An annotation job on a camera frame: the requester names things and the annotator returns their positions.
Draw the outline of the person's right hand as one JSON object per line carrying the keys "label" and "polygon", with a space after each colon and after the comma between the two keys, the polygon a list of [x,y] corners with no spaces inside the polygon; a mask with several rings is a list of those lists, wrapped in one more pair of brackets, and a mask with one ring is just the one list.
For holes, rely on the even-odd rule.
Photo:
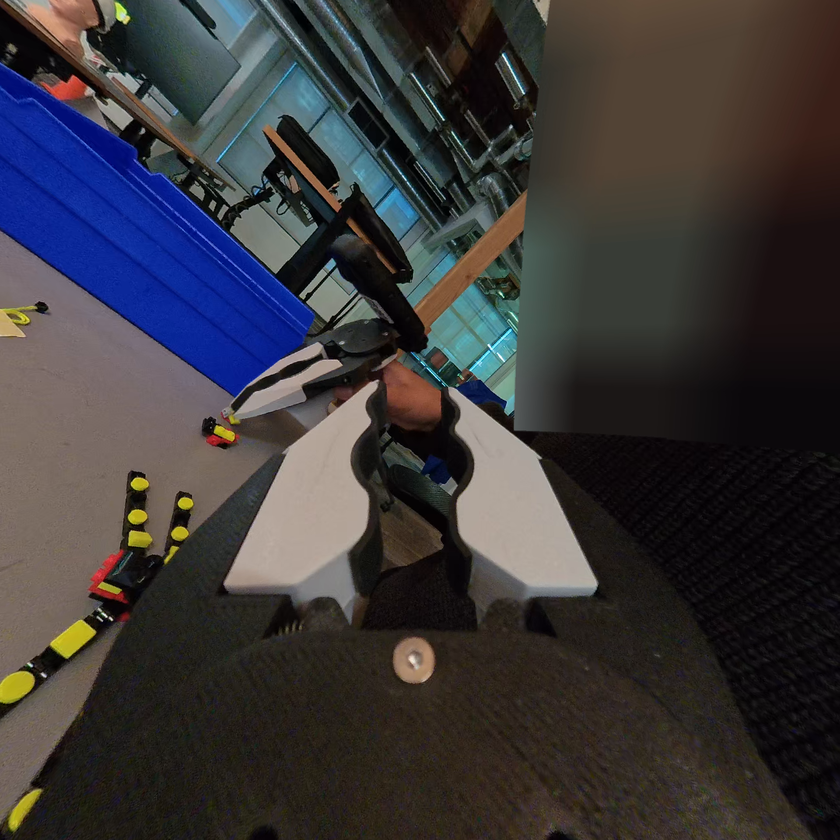
{"label": "person's right hand", "polygon": [[430,433],[442,418],[442,392],[398,361],[381,373],[390,422],[406,431]]}

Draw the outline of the blue plastic bin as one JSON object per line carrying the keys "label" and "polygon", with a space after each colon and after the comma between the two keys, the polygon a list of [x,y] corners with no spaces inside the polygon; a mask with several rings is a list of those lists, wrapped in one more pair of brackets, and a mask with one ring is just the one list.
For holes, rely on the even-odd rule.
{"label": "blue plastic bin", "polygon": [[1,227],[232,394],[313,313],[134,147],[2,66]]}

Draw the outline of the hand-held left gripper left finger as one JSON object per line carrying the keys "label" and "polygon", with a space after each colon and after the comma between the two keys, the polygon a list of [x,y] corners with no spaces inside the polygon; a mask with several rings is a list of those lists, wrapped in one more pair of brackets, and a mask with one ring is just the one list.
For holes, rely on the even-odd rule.
{"label": "hand-held left gripper left finger", "polygon": [[372,592],[383,562],[386,388],[373,381],[283,455],[224,581],[228,593],[332,598],[343,611]]}

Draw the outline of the silver ceiling ducts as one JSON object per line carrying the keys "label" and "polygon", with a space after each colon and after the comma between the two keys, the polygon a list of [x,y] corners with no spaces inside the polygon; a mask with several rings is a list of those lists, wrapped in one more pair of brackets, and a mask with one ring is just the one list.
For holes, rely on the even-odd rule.
{"label": "silver ceiling ducts", "polygon": [[549,2],[254,2],[429,229],[467,248],[527,190]]}

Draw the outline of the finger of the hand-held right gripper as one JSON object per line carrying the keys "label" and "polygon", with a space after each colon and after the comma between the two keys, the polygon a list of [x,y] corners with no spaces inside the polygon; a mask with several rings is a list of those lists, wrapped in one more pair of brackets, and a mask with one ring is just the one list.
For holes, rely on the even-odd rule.
{"label": "finger of the hand-held right gripper", "polygon": [[326,359],[321,345],[303,345],[284,356],[250,383],[229,404],[229,412],[236,413],[254,394],[298,375],[317,361]]}
{"label": "finger of the hand-held right gripper", "polygon": [[337,386],[351,384],[351,374],[297,374],[274,384],[268,384],[268,379],[264,376],[254,380],[237,394],[233,400],[235,421],[285,410]]}

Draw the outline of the yellow black lego spider model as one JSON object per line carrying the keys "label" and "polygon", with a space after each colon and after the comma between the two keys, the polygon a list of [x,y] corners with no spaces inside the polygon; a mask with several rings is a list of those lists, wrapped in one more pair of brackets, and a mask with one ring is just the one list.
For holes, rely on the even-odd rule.
{"label": "yellow black lego spider model", "polygon": [[111,627],[126,623],[141,597],[189,538],[195,500],[191,492],[179,490],[162,548],[155,549],[154,537],[149,532],[150,488],[151,482],[144,472],[128,473],[119,546],[101,562],[89,580],[87,597],[92,610],[54,637],[37,655],[2,675],[2,718],[28,703],[30,697],[54,681],[64,667]]}

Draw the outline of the long wooden office desk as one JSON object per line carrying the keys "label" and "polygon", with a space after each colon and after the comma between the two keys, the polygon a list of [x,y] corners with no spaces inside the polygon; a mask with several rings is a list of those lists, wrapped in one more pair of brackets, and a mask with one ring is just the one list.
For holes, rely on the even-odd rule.
{"label": "long wooden office desk", "polygon": [[233,188],[211,165],[169,131],[122,83],[108,79],[84,60],[73,56],[21,6],[2,1],[1,15],[2,59],[10,59],[11,68],[19,75],[33,80],[43,70],[62,81],[71,77],[83,80],[94,91],[96,98],[102,102],[113,102],[129,115],[130,121],[119,131],[119,137],[134,147],[144,165],[151,157],[154,143],[161,142],[174,151],[188,172],[181,182],[183,189],[193,183],[201,183],[207,195],[220,196],[222,189]]}

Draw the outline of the black flat carry bag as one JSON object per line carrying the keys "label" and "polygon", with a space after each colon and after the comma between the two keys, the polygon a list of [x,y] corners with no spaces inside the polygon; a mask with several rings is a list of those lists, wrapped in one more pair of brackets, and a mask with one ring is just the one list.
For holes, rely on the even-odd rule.
{"label": "black flat carry bag", "polygon": [[407,284],[413,279],[413,268],[405,249],[373,209],[357,183],[352,184],[347,201],[353,205],[350,212],[352,229],[374,248],[386,267],[395,275],[395,282],[399,285]]}

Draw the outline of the wooden top standing desk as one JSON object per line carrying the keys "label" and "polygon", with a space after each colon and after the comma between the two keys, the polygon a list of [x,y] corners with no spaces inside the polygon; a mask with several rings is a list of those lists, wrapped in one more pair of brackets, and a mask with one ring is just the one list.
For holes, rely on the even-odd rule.
{"label": "wooden top standing desk", "polygon": [[350,226],[350,194],[340,198],[340,184],[334,191],[321,184],[281,140],[277,129],[266,138],[274,155],[263,171],[268,192],[278,197],[281,209],[291,211],[305,226],[315,226],[295,255],[276,273],[289,291],[300,296],[332,259],[329,249],[338,237],[355,235],[364,239]]}

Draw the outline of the large dark wall screen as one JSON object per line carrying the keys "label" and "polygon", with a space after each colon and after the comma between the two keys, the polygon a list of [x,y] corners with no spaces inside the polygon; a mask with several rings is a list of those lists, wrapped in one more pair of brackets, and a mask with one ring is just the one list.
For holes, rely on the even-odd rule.
{"label": "large dark wall screen", "polygon": [[148,81],[190,124],[196,124],[240,70],[219,36],[209,2],[124,4],[126,72]]}

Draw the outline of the black office chair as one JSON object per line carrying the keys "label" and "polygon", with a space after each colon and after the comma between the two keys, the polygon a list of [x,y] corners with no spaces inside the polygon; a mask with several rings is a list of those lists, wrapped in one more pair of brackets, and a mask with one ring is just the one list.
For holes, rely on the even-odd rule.
{"label": "black office chair", "polygon": [[448,530],[453,498],[442,486],[407,466],[389,465],[386,485],[393,496],[411,508],[442,535]]}

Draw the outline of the wooden ceiling beam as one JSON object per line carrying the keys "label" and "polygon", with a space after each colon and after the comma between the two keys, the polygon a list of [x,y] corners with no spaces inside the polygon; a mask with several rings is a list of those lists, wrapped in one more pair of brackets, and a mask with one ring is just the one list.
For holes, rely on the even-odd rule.
{"label": "wooden ceiling beam", "polygon": [[434,322],[469,288],[476,279],[522,234],[528,191],[524,191],[509,209],[461,256],[446,275],[414,307],[425,334]]}

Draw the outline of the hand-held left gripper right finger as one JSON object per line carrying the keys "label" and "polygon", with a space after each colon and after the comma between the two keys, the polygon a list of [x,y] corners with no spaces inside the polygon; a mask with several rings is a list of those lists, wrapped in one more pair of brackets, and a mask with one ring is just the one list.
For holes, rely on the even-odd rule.
{"label": "hand-held left gripper right finger", "polygon": [[541,458],[460,392],[442,394],[456,483],[454,585],[474,601],[591,596],[597,580]]}

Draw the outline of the black rounded backpack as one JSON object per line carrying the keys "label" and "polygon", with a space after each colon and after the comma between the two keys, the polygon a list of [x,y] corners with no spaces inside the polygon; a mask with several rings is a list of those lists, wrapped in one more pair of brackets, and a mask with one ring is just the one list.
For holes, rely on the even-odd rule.
{"label": "black rounded backpack", "polygon": [[334,191],[340,184],[340,176],[330,158],[315,143],[310,134],[290,114],[283,114],[276,126],[281,140],[300,161],[309,168],[321,184]]}

